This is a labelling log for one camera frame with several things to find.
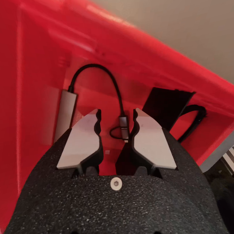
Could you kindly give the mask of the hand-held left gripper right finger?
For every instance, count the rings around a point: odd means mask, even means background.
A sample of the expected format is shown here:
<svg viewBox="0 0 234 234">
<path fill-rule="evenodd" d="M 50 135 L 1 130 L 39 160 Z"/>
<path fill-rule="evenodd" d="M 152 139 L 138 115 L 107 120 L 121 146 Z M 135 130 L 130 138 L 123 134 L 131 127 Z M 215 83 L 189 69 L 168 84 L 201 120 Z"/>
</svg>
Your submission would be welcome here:
<svg viewBox="0 0 234 234">
<path fill-rule="evenodd" d="M 133 122 L 133 163 L 145 167 L 148 174 L 159 168 L 175 170 L 177 165 L 160 124 L 139 108 L 133 110 Z"/>
</svg>

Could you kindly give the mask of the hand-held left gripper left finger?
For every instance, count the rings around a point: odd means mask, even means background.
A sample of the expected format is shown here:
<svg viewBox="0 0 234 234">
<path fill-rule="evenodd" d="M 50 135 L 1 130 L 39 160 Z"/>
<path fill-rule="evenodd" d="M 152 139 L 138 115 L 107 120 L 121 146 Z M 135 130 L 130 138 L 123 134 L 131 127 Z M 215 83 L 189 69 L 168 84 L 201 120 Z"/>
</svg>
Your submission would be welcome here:
<svg viewBox="0 0 234 234">
<path fill-rule="evenodd" d="M 73 168 L 78 175 L 89 174 L 91 171 L 99 174 L 99 165 L 104 159 L 100 123 L 101 110 L 94 109 L 72 127 L 57 169 Z"/>
</svg>

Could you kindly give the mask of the silver usb hub with cable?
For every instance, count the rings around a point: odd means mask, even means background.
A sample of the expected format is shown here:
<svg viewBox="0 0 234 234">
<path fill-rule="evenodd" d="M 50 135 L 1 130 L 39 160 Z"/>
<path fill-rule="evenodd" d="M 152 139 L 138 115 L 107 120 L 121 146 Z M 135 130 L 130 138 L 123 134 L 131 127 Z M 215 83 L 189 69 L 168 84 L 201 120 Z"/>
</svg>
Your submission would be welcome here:
<svg viewBox="0 0 234 234">
<path fill-rule="evenodd" d="M 98 68 L 106 72 L 113 82 L 120 106 L 119 126 L 112 128 L 109 135 L 114 139 L 121 139 L 125 143 L 130 141 L 130 131 L 128 116 L 124 112 L 121 93 L 113 74 L 104 66 L 99 64 L 87 64 L 79 68 L 72 77 L 68 90 L 62 90 L 59 103 L 58 117 L 55 128 L 54 143 L 72 126 L 75 106 L 77 103 L 77 94 L 74 93 L 74 87 L 77 77 L 86 69 Z"/>
</svg>

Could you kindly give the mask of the red plastic bin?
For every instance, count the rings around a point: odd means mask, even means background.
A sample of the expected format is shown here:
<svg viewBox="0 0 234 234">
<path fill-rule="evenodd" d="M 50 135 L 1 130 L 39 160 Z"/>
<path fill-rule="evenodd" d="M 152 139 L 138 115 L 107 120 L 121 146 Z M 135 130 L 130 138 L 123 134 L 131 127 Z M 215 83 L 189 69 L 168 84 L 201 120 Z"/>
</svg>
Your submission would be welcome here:
<svg viewBox="0 0 234 234">
<path fill-rule="evenodd" d="M 54 142 L 61 91 L 84 63 L 115 74 L 124 103 L 151 87 L 196 92 L 208 117 L 182 143 L 201 166 L 234 129 L 234 85 L 88 0 L 0 1 L 0 233 Z"/>
</svg>

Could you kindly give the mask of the black divider plate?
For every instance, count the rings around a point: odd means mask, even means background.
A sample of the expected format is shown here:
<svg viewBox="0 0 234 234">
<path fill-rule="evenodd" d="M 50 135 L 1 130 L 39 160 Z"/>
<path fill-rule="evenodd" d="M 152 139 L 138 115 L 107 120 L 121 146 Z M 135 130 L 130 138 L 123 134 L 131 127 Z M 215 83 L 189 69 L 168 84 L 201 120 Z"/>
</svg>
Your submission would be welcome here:
<svg viewBox="0 0 234 234">
<path fill-rule="evenodd" d="M 170 131 L 195 93 L 153 87 L 142 111 Z"/>
</svg>

